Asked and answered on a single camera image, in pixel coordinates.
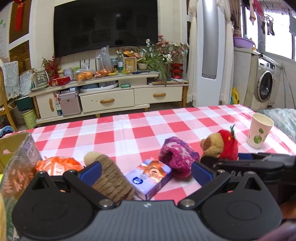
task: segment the white curtain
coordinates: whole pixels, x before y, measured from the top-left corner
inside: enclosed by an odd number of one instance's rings
[[[222,9],[226,19],[226,42],[224,69],[222,77],[222,85],[220,92],[220,101],[223,105],[230,103],[232,85],[233,85],[233,68],[234,68],[234,49],[233,49],[233,24],[230,21],[231,12],[228,0],[217,0],[217,5]]]
[[[188,14],[191,16],[190,36],[189,36],[189,61],[188,80],[189,88],[187,92],[187,103],[195,99],[194,86],[196,85],[196,65],[197,65],[197,4],[198,0],[190,0]]]

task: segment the glass bottle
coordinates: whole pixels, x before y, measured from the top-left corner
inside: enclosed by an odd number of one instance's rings
[[[118,71],[121,73],[123,70],[123,54],[122,53],[118,53]]]

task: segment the tv stand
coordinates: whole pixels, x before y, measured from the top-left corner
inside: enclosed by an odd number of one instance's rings
[[[183,107],[186,105],[188,84],[177,85],[148,85],[147,78],[156,78],[158,72],[149,72],[141,74],[119,74],[112,77],[103,77],[87,81],[72,81],[62,86],[47,87],[43,90],[29,93],[33,98],[37,113],[38,125],[43,123],[95,115],[100,117],[101,113],[144,109],[148,111],[152,103],[165,103],[182,101]],[[94,91],[79,93],[82,105],[80,114],[58,116],[56,105],[54,104],[54,92],[63,89],[78,87],[88,84],[95,84],[107,81],[118,81],[118,87],[105,91]],[[120,88],[122,84],[130,84],[130,88]],[[101,100],[112,100],[109,103],[102,103]]]

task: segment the paper cup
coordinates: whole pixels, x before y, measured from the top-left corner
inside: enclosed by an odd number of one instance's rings
[[[274,122],[269,117],[260,113],[254,113],[247,139],[248,145],[255,149],[260,149],[273,125]]]

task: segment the jar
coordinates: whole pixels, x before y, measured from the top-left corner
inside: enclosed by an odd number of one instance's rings
[[[118,61],[117,58],[111,58],[112,69],[118,69]]]
[[[64,71],[63,70],[59,70],[57,73],[59,74],[59,78],[64,77]]]

